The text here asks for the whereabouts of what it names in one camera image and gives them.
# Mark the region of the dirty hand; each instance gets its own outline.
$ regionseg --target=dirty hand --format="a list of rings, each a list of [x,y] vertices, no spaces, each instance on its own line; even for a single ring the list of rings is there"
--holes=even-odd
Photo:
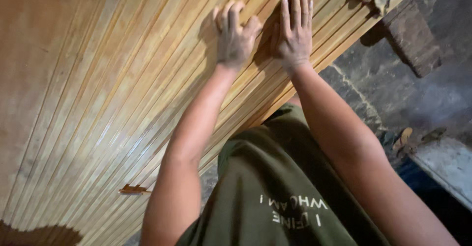
[[[229,2],[221,13],[217,7],[213,10],[213,23],[219,34],[217,63],[236,71],[248,59],[256,36],[263,27],[254,15],[244,27],[241,26],[239,12],[244,6],[241,1]]]
[[[311,66],[311,18],[313,1],[292,0],[291,13],[288,0],[280,4],[280,25],[274,25],[271,39],[271,51],[280,59],[288,74],[292,74],[300,65]]]

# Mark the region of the wooden plank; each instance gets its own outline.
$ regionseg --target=wooden plank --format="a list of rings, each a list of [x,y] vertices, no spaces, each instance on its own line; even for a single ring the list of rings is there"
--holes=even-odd
[[[209,13],[229,0],[42,0],[48,9],[36,1],[1,0],[28,9],[21,18],[19,8],[0,9],[2,219],[19,230],[57,225],[38,229],[45,245],[74,239],[62,227],[80,232],[80,245],[117,245],[139,228],[147,201],[118,189],[151,189],[172,130],[215,65]],[[241,20],[256,14],[265,27],[223,102],[200,173],[233,133],[295,92],[268,52],[280,0],[242,1]],[[349,0],[314,2],[310,61],[320,71],[378,18]]]

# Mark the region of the varnished wood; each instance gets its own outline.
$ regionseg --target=varnished wood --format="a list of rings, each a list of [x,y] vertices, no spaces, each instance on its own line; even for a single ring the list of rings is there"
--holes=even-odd
[[[0,213],[44,245],[119,245],[139,230],[173,128],[215,65],[215,5],[229,0],[0,0]],[[280,0],[242,0],[266,21],[228,92],[200,173],[235,132],[295,92],[269,52]],[[359,0],[314,0],[316,71],[380,18]],[[401,0],[392,0],[394,7]],[[8,231],[0,241],[12,240]]]

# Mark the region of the person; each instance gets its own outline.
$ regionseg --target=person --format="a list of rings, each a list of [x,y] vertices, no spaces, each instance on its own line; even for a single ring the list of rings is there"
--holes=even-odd
[[[315,72],[313,1],[281,1],[271,49],[302,105],[229,139],[200,215],[198,164],[262,25],[242,2],[213,19],[217,64],[176,126],[149,199],[141,245],[457,245],[389,164],[369,128]]]

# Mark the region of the olive green t-shirt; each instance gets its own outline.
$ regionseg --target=olive green t-shirt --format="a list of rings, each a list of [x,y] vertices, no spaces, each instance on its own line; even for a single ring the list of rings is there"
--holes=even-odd
[[[177,245],[387,245],[319,149],[301,109],[237,134],[219,181]]]

